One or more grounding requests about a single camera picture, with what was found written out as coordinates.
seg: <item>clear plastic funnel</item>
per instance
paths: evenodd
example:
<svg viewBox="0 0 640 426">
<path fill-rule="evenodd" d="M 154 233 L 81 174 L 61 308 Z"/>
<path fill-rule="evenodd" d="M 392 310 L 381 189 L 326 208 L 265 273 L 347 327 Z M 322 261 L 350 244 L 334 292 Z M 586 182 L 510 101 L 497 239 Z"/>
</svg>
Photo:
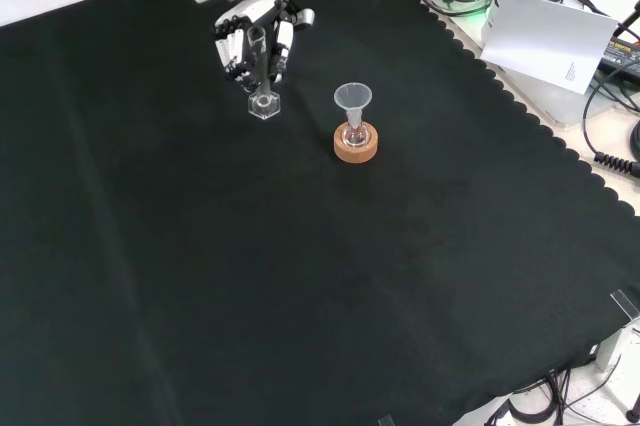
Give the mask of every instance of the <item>clear plastic funnel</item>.
<svg viewBox="0 0 640 426">
<path fill-rule="evenodd" d="M 373 93 L 366 84 L 347 83 L 340 86 L 334 96 L 336 104 L 347 112 L 349 124 L 342 132 L 342 141 L 347 146 L 359 148 L 369 142 L 370 134 L 362 122 L 362 110 L 371 102 Z"/>
</svg>

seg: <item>clear tape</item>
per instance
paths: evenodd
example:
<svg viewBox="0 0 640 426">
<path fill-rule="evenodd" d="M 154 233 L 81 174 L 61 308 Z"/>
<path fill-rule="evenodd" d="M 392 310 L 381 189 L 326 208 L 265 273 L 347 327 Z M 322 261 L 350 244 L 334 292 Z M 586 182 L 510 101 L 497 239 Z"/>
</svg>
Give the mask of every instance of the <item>clear tape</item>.
<svg viewBox="0 0 640 426">
<path fill-rule="evenodd" d="M 389 414 L 387 414 L 384 418 L 380 418 L 378 420 L 378 424 L 380 426 L 396 426 L 396 423 L 393 422 L 393 419 Z"/>
<path fill-rule="evenodd" d="M 635 307 L 635 305 L 629 298 L 627 298 L 627 295 L 624 294 L 621 289 L 611 293 L 611 297 L 618 304 L 618 306 L 620 306 L 620 309 L 624 311 L 624 314 L 629 316 L 629 319 L 631 321 L 635 321 L 636 319 L 640 318 L 640 311 L 638 311 L 638 308 Z"/>
</svg>

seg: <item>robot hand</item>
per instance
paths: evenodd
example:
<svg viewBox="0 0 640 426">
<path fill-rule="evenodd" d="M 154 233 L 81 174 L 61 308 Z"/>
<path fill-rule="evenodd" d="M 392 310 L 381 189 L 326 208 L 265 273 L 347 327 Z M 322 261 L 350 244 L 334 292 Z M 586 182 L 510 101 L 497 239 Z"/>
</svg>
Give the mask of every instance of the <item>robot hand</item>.
<svg viewBox="0 0 640 426">
<path fill-rule="evenodd" d="M 209 0 L 196 0 L 204 3 Z M 274 83 L 282 81 L 293 45 L 294 30 L 311 26 L 315 14 L 310 9 L 298 10 L 289 0 L 228 0 L 238 1 L 215 23 L 213 33 L 224 70 L 247 92 L 260 84 L 256 61 L 250 50 L 247 32 L 262 26 L 270 32 L 271 46 L 268 77 Z"/>
</svg>

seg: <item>black cloth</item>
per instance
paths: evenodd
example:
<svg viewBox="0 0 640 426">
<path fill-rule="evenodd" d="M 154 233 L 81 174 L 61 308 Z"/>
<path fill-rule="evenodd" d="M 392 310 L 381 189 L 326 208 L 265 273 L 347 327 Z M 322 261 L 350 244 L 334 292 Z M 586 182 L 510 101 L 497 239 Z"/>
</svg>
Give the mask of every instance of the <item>black cloth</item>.
<svg viewBox="0 0 640 426">
<path fill-rule="evenodd" d="M 296 2 L 267 122 L 222 77 L 224 2 L 0 31 L 0 423 L 444 426 L 624 324 L 640 229 L 587 164 L 418 0 Z"/>
</svg>

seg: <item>white table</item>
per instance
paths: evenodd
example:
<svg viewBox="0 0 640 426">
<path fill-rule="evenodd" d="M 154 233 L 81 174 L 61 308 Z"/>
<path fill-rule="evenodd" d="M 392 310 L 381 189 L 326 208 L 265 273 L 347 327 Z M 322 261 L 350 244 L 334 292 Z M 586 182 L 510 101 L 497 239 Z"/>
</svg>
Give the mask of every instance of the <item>white table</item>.
<svg viewBox="0 0 640 426">
<path fill-rule="evenodd" d="M 633 6 L 637 0 L 615 0 L 615 2 L 612 2 L 612 0 L 592 1 L 594 1 L 595 4 L 598 4 L 606 13 L 622 19 L 633 11 Z M 480 55 L 479 47 L 461 30 L 461 28 L 459 28 L 449 18 L 441 17 L 441 19 L 447 24 L 447 27 L 453 31 L 455 37 L 463 42 L 467 49 L 473 51 L 476 56 Z M 639 27 L 640 24 L 636 24 L 634 30 L 640 32 Z M 618 197 L 622 201 L 633 206 L 636 211 L 636 215 L 640 215 L 640 194 L 638 194 L 640 193 L 640 180 L 623 176 L 598 164 L 594 164 L 593 153 L 587 147 L 582 136 L 582 130 L 579 126 L 570 129 L 554 127 L 549 123 L 549 121 L 547 121 L 542 113 L 536 110 L 535 104 L 533 104 L 533 102 L 529 100 L 524 93 L 522 93 L 521 89 L 512 78 L 507 76 L 499 68 L 491 66 L 490 68 L 496 72 L 498 79 L 505 84 L 505 89 L 510 91 L 516 97 L 516 100 L 526 104 L 530 113 L 538 116 L 542 124 L 551 127 L 554 134 L 566 142 L 568 148 L 576 151 L 582 160 L 591 164 L 594 173 L 604 179 L 605 185 L 618 193 Z M 628 144 L 629 137 L 631 135 L 631 130 L 639 119 L 639 117 L 620 107 L 614 108 L 589 121 L 589 137 L 596 148 L 600 151 L 632 160 L 633 156 L 631 155 Z"/>
</svg>

